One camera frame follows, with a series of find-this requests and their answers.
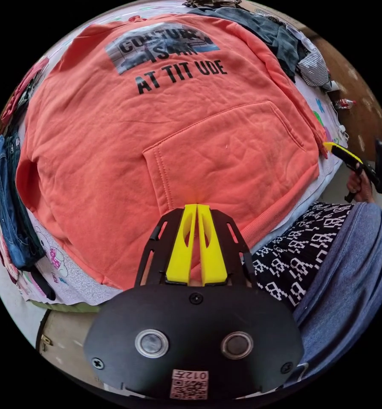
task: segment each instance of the bed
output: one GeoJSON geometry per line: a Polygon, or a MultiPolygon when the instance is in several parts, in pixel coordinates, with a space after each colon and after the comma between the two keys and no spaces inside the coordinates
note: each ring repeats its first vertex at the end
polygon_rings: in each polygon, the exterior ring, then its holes
{"type": "MultiPolygon", "coordinates": [[[[140,2],[136,5],[122,6],[111,10],[110,12],[82,25],[48,50],[46,56],[49,58],[49,64],[44,69],[40,81],[48,75],[50,70],[59,61],[73,38],[90,24],[105,24],[118,20],[127,21],[130,17],[137,15],[140,15],[140,17],[143,18],[148,18],[159,14],[186,13],[187,11],[189,11],[189,8],[182,5],[182,0],[140,2]]],[[[328,140],[347,147],[347,137],[340,131],[340,123],[337,118],[337,113],[335,112],[329,97],[319,88],[311,88],[307,86],[299,76],[296,76],[295,84],[318,120],[324,126],[328,140]]],[[[20,122],[19,136],[22,143],[25,136],[25,125],[23,120],[20,122]]],[[[286,231],[293,222],[321,196],[335,173],[338,171],[340,165],[341,161],[336,157],[329,156],[327,160],[320,158],[319,177],[310,184],[292,211],[271,233],[257,243],[252,248],[252,251],[256,251],[286,231]]],[[[29,216],[47,254],[47,257],[41,259],[37,263],[37,267],[46,281],[56,292],[56,299],[48,301],[45,296],[37,290],[33,280],[31,280],[27,274],[20,274],[17,287],[25,300],[34,300],[49,304],[74,305],[83,302],[88,305],[99,305],[113,298],[120,292],[120,290],[100,285],[85,274],[68,257],[65,251],[61,249],[59,244],[57,244],[45,228],[40,225],[36,218],[31,213],[29,213],[29,216]]]]}

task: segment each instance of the blue fabric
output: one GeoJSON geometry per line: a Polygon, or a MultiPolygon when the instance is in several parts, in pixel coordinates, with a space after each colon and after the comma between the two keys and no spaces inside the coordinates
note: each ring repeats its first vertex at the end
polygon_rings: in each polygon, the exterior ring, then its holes
{"type": "Polygon", "coordinates": [[[305,353],[285,386],[335,363],[366,330],[382,303],[382,209],[358,203],[293,312],[305,353]]]}
{"type": "Polygon", "coordinates": [[[45,252],[16,190],[14,177],[20,156],[17,132],[0,136],[0,225],[13,265],[28,270],[45,252]]]}
{"type": "Polygon", "coordinates": [[[264,16],[233,7],[199,7],[188,14],[216,17],[233,21],[260,38],[278,59],[285,74],[295,82],[296,65],[307,55],[302,43],[288,32],[286,26],[264,16]]]}

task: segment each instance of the blue jeans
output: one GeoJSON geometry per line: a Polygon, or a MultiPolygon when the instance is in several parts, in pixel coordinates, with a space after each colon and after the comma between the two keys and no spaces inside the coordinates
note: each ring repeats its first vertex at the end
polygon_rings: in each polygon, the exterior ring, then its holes
{"type": "Polygon", "coordinates": [[[0,136],[0,224],[12,264],[19,270],[30,269],[45,256],[33,230],[29,215],[15,186],[20,156],[17,131],[0,136]]]}

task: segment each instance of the qr code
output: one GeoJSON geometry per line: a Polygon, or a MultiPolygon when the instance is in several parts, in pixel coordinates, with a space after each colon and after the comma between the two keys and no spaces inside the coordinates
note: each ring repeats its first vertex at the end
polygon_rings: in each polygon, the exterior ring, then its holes
{"type": "Polygon", "coordinates": [[[206,400],[208,381],[173,379],[170,397],[171,399],[206,400]]]}

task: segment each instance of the hoodie pocket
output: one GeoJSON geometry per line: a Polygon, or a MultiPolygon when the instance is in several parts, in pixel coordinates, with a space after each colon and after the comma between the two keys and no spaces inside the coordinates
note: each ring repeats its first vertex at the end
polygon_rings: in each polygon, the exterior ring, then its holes
{"type": "MultiPolygon", "coordinates": [[[[310,129],[305,137],[313,138],[310,129]]],[[[283,197],[312,162],[301,136],[270,101],[215,114],[143,155],[161,214],[207,204],[233,217],[239,228],[283,197]]]]}

